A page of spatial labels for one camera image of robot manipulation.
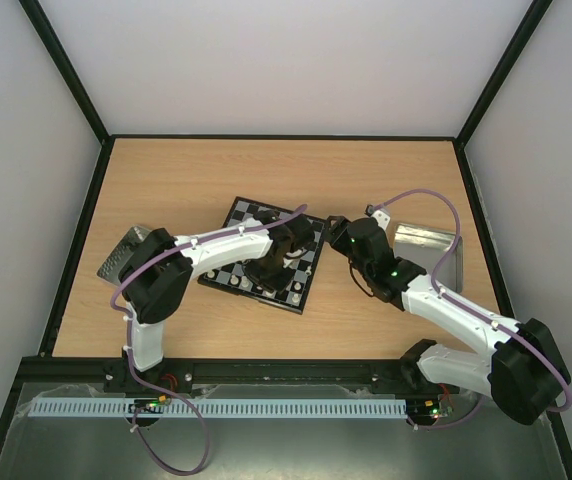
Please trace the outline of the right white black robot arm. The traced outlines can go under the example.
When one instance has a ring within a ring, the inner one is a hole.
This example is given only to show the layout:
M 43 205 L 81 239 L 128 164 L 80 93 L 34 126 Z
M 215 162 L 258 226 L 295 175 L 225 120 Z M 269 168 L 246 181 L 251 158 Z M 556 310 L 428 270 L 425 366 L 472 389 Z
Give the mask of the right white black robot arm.
M 385 230 L 372 217 L 326 220 L 325 240 L 347 258 L 351 275 L 370 297 L 422 317 L 458 338 L 468 351 L 433 341 L 408 351 L 402 379 L 421 392 L 450 384 L 490 398 L 509 418 L 532 424 L 556 406 L 570 404 L 570 373 L 550 329 L 495 314 L 435 280 L 426 270 L 395 256 Z

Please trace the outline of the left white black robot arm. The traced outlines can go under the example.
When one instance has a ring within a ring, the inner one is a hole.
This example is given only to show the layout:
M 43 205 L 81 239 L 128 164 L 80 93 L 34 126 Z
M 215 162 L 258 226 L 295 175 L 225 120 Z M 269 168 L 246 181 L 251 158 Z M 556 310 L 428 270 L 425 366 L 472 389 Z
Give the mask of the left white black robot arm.
M 164 359 L 165 321 L 180 307 L 189 283 L 221 267 L 242 262 L 245 276 L 267 292 L 283 291 L 294 277 L 290 264 L 313 242 L 305 204 L 281 218 L 262 211 L 231 227 L 188 236 L 157 229 L 136 247 L 118 276 L 110 306 L 123 313 L 123 347 L 132 377 Z

